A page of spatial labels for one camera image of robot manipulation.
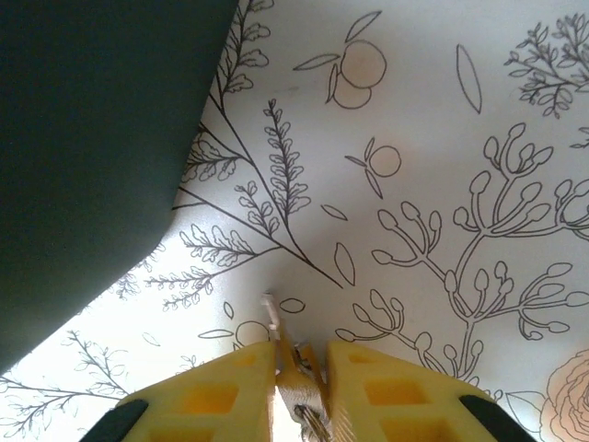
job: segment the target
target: fern illustration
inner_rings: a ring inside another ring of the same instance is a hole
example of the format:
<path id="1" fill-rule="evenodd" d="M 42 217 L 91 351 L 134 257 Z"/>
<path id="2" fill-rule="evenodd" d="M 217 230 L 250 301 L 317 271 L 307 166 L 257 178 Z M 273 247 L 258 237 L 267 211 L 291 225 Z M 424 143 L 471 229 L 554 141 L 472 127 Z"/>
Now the fern illustration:
<path id="1" fill-rule="evenodd" d="M 215 77 L 219 99 L 223 105 L 225 94 L 253 88 L 253 81 L 246 75 L 248 68 L 268 65 L 268 57 L 260 48 L 251 47 L 251 43 L 270 37 L 270 29 L 259 22 L 251 23 L 249 19 L 252 14 L 273 6 L 273 0 L 248 0 L 237 6 Z"/>
<path id="2" fill-rule="evenodd" d="M 184 166 L 182 181 L 187 182 L 195 178 L 207 181 L 212 177 L 224 181 L 234 174 L 239 159 L 237 155 L 222 154 L 217 147 L 203 140 L 202 133 L 199 133 Z"/>
<path id="3" fill-rule="evenodd" d="M 214 262 L 219 267 L 230 267 L 239 258 L 254 256 L 254 250 L 235 230 L 228 238 L 219 226 L 213 226 L 210 239 L 198 226 L 191 226 L 191 238 L 186 232 L 180 232 L 184 245 L 192 249 L 191 256 L 202 258 L 204 262 Z"/>
<path id="4" fill-rule="evenodd" d="M 17 380 L 10 372 L 0 376 L 0 392 L 10 395 L 10 407 L 16 411 L 16 417 L 0 417 L 0 426 L 7 428 L 4 437 L 17 434 L 36 436 L 52 423 L 54 412 L 75 414 L 75 402 L 79 399 L 107 400 L 114 405 L 130 393 L 123 386 L 127 369 L 117 360 L 123 350 L 110 350 L 109 347 L 84 340 L 79 331 L 68 331 L 63 345 L 77 350 L 80 363 L 75 370 L 87 372 L 94 379 L 93 382 L 85 390 L 76 390 L 30 385 Z"/>
<path id="5" fill-rule="evenodd" d="M 274 163 L 270 167 L 274 175 L 270 178 L 270 183 L 274 186 L 272 196 L 278 205 L 284 224 L 288 226 L 289 215 L 311 203 L 310 198 L 303 196 L 308 186 L 296 182 L 305 168 L 296 165 L 300 154 L 292 150 L 293 139 L 287 137 L 291 124 L 282 122 L 283 110 L 276 108 L 276 99 L 268 101 L 268 108 L 264 110 L 264 115 L 272 120 L 272 126 L 264 128 L 269 135 L 268 144 L 278 151 L 277 154 L 270 154 L 270 161 Z"/>
<path id="6" fill-rule="evenodd" d="M 269 201 L 264 201 L 260 206 L 254 200 L 254 195 L 258 192 L 256 181 L 248 182 L 246 187 L 236 186 L 235 191 L 243 194 L 239 197 L 239 205 L 251 209 L 248 211 L 248 221 L 254 226 L 262 227 L 268 235 L 272 236 L 280 227 L 280 221 L 278 217 L 272 216 L 274 207 Z"/>

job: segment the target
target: peach illustration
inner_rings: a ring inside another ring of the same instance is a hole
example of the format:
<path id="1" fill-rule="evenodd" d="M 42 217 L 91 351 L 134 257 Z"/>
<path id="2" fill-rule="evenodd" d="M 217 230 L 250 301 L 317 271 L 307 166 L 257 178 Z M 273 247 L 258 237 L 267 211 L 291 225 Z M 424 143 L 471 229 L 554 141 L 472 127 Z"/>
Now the peach illustration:
<path id="1" fill-rule="evenodd" d="M 401 156 L 392 145 L 381 145 L 370 156 L 368 164 L 376 176 L 392 177 L 401 167 Z"/>
<path id="2" fill-rule="evenodd" d="M 338 75 L 338 83 L 333 94 L 333 99 L 344 109 L 362 108 L 372 97 L 371 89 L 360 89 L 353 86 L 342 75 Z"/>
<path id="3" fill-rule="evenodd" d="M 385 76 L 387 60 L 371 42 L 353 41 L 346 46 L 341 58 L 340 70 L 352 86 L 373 87 Z"/>

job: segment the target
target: flower illustration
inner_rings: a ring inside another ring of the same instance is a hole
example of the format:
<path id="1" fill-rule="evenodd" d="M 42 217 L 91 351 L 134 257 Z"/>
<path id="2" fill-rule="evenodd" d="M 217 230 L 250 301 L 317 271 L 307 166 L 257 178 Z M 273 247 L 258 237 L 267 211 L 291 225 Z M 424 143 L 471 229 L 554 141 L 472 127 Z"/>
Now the flower illustration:
<path id="1" fill-rule="evenodd" d="M 544 442 L 589 441 L 589 349 L 550 376 L 540 438 Z"/>

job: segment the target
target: floral wallpaper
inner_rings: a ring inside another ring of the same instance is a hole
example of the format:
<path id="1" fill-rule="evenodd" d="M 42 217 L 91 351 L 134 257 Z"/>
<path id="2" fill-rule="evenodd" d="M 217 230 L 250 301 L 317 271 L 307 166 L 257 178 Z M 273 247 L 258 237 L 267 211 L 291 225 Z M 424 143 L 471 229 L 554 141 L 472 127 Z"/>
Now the floral wallpaper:
<path id="1" fill-rule="evenodd" d="M 0 376 L 0 431 L 78 440 L 269 338 L 369 345 L 589 441 L 582 1 L 242 0 L 157 248 Z"/>

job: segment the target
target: dark green panel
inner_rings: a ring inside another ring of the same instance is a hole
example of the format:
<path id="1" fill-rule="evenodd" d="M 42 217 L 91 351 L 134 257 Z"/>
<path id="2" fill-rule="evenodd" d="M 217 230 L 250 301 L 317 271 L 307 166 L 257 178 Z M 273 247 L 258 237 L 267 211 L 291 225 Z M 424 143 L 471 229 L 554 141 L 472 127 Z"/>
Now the dark green panel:
<path id="1" fill-rule="evenodd" d="M 2 0 L 0 372 L 157 244 L 237 0 Z"/>

